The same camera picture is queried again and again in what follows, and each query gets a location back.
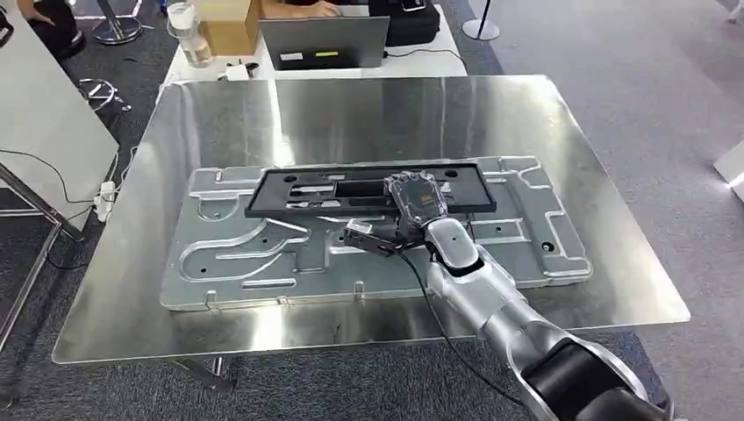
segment electrical cable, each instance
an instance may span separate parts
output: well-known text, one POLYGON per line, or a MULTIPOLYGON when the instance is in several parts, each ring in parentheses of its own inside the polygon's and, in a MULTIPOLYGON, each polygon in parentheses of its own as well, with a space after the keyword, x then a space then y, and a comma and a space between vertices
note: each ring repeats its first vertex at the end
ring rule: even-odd
POLYGON ((57 174, 57 176, 60 177, 60 182, 62 183, 62 192, 64 192, 64 194, 65 194, 65 201, 67 201, 67 203, 70 203, 70 204, 93 203, 93 200, 92 199, 90 199, 90 200, 70 200, 70 198, 68 196, 68 186, 67 186, 67 184, 65 184, 65 179, 62 178, 62 174, 60 174, 60 171, 58 171, 57 168, 54 167, 54 165, 50 164, 49 162, 46 162, 46 161, 42 160, 40 157, 38 157, 38 156, 36 156, 36 155, 34 155, 32 153, 18 152, 18 151, 9 151, 8 149, 0 149, 0 152, 2 152, 2 153, 11 153, 11 154, 14 154, 14 155, 28 156, 28 157, 34 158, 36 161, 41 162, 42 164, 46 165, 47 167, 50 167, 57 174))
POLYGON ((124 185, 124 179, 129 174, 129 168, 132 167, 132 163, 134 162, 134 151, 136 151, 140 145, 135 145, 129 148, 129 162, 127 162, 126 167, 121 171, 121 176, 119 177, 120 183, 118 184, 118 187, 114 190, 114 193, 118 193, 119 190, 121 190, 121 186, 124 185))
POLYGON ((444 326, 441 323, 440 317, 437 315, 437 312, 434 310, 432 303, 429 301, 429 296, 426 293, 426 287, 424 287, 424 281, 421 280, 421 276, 419 275, 419 271, 416 269, 416 266, 408 259, 408 257, 405 254, 403 254, 403 252, 398 252, 397 255, 400 256, 400 258, 405 262, 406 265, 408 265, 409 268, 411 268, 411 271, 416 276, 418 285, 419 287, 421 287, 421 293, 424 294, 426 305, 429 307, 429 311, 432 312, 432 316, 434 316, 434 320, 437 322, 437 326, 440 328, 441 337, 444 338, 445 342, 447 342, 447 346, 449 346, 450 351, 454 353, 457 359, 460 360, 460 362, 465 367, 467 367, 474 375, 476 375, 477 378, 479 378, 481 381, 486 383, 486 385, 488 385, 491 389, 493 389, 495 392, 497 392, 499 395, 503 396, 504 398, 510 400, 512 403, 524 408, 525 405, 518 398, 509 395, 509 393, 499 388, 496 384, 494 384, 491 380, 489 380, 485 375, 481 374, 481 372, 479 372, 467 360, 465 360, 465 357, 462 356, 460 351, 458 351, 457 348, 454 347, 449 336, 447 336, 447 334, 444 332, 444 326))
POLYGON ((454 52, 452 50, 429 50, 427 48, 416 48, 415 50, 412 50, 412 51, 409 51, 408 53, 403 53, 403 54, 393 54, 393 53, 389 53, 386 50, 383 53, 383 58, 384 59, 386 59, 388 57, 400 58, 400 57, 406 57, 406 56, 409 56, 409 55, 415 54, 415 53, 450 53, 454 57, 456 57, 457 60, 459 60, 462 63, 462 66, 465 68, 465 71, 466 72, 468 71, 468 65, 465 64, 465 60, 463 60, 461 56, 459 56, 456 52, 454 52))
MULTIPOLYGON (((89 206, 89 207, 87 207, 87 208, 85 208, 85 209, 77 212, 75 215, 73 215, 70 218, 68 218, 68 221, 71 221, 71 220, 73 220, 73 219, 81 216, 83 213, 85 213, 87 211, 90 211, 91 209, 93 209, 93 206, 89 206)), ((46 253, 46 256, 45 256, 44 259, 47 262, 49 262, 50 265, 54 266, 55 268, 58 268, 59 270, 75 270, 75 269, 79 269, 79 268, 85 268, 86 266, 88 266, 88 263, 81 263, 79 265, 70 266, 70 267, 62 266, 60 264, 54 263, 54 261, 52 259, 49 259, 49 252, 46 253)))
POLYGON ((88 266, 88 263, 81 263, 81 264, 76 265, 76 266, 62 266, 62 265, 58 265, 58 264, 54 263, 51 259, 49 259, 49 254, 46 255, 46 261, 50 265, 54 266, 55 268, 58 268, 59 270, 75 270, 75 269, 79 269, 79 268, 85 268, 85 267, 88 266))
POLYGON ((93 206, 89 206, 89 207, 87 207, 87 208, 85 208, 85 209, 83 209, 83 210, 81 210, 81 211, 77 212, 77 213, 76 213, 75 215, 73 215, 73 216, 71 216, 70 218, 68 218, 68 221, 71 221, 71 220, 73 220, 73 219, 75 219, 75 218, 77 218, 77 217, 81 216, 81 215, 82 215, 83 213, 85 213, 85 212, 87 212, 87 211, 90 211, 91 209, 93 209, 93 206))

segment stainless steel table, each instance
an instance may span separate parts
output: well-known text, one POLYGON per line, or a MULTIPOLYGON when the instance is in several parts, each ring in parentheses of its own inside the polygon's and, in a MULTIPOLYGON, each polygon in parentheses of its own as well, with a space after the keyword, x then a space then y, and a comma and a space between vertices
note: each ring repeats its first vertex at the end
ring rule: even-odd
MULTIPOLYGON (((594 265, 587 282, 524 291, 538 311, 575 330, 690 318, 544 76, 198 82, 165 88, 53 360, 169 359, 208 382, 217 378, 189 358, 437 339, 419 297, 166 310, 161 274, 181 201, 196 168, 491 155, 542 161, 594 265)), ((437 305, 450 334, 471 334, 437 305)))

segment plastic bottle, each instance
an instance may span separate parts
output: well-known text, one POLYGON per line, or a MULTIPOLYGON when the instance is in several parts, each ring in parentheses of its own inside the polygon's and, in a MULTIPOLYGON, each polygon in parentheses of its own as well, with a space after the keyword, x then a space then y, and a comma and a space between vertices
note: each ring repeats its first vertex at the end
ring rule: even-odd
POLYGON ((209 43, 199 33, 199 16, 193 4, 176 3, 168 7, 168 33, 178 39, 191 66, 205 68, 214 60, 209 43))

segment person's hand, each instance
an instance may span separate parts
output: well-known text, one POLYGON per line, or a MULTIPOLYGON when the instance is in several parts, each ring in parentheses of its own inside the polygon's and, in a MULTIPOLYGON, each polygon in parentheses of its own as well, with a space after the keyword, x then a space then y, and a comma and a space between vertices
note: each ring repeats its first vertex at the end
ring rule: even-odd
POLYGON ((25 20, 38 20, 39 22, 55 26, 52 19, 42 15, 33 7, 33 0, 18 0, 18 10, 25 20))
POLYGON ((303 6, 301 14, 302 18, 335 18, 341 16, 341 11, 339 6, 320 0, 312 6, 303 6))

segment black case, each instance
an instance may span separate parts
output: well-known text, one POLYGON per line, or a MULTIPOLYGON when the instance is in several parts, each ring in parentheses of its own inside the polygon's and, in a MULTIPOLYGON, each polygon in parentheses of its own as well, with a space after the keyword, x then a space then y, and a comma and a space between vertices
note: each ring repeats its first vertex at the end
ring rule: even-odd
POLYGON ((369 0, 369 15, 390 16, 386 46, 427 44, 440 29, 440 14, 429 1, 420 11, 404 11, 400 2, 369 0))

